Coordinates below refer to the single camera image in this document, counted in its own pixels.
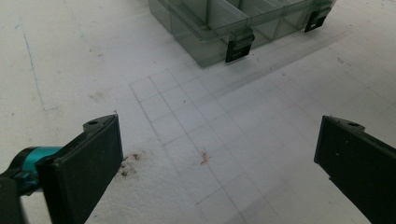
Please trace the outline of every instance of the debris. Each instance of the debris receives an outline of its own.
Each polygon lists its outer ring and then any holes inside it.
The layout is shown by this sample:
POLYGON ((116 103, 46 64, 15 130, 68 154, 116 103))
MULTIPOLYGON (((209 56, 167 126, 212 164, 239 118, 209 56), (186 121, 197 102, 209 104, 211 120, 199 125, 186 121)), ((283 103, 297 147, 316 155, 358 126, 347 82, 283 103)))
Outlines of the debris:
POLYGON ((202 157, 204 158, 204 161, 201 162, 201 165, 206 165, 209 162, 209 156, 207 156, 207 153, 203 151, 202 157))

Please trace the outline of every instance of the dirt particle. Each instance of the dirt particle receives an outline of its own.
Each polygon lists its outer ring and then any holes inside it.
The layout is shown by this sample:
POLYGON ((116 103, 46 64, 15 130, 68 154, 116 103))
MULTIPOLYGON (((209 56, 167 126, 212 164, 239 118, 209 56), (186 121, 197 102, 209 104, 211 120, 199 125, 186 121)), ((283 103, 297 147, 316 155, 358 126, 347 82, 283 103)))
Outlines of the dirt particle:
POLYGON ((338 61, 339 63, 344 63, 344 60, 342 60, 342 59, 339 58, 339 57, 337 57, 337 61, 338 61))
POLYGON ((101 91, 97 91, 93 95, 89 95, 91 99, 93 99, 95 102, 99 102, 100 100, 105 98, 105 94, 101 91))
POLYGON ((140 161, 140 155, 139 155, 139 154, 135 153, 135 154, 133 155, 133 157, 134 157, 134 160, 140 161))
POLYGON ((128 171, 123 170, 123 171, 121 172, 121 175, 122 175, 122 176, 127 176, 127 175, 128 175, 128 171))

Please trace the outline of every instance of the plastic storage box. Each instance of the plastic storage box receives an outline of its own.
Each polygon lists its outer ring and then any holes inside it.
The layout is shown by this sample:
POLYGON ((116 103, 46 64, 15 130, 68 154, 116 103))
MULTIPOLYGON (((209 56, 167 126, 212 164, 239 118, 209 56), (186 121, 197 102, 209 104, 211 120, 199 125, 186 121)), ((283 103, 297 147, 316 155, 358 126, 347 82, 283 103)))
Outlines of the plastic storage box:
POLYGON ((202 67, 321 26, 336 0, 148 0, 151 13, 202 67))

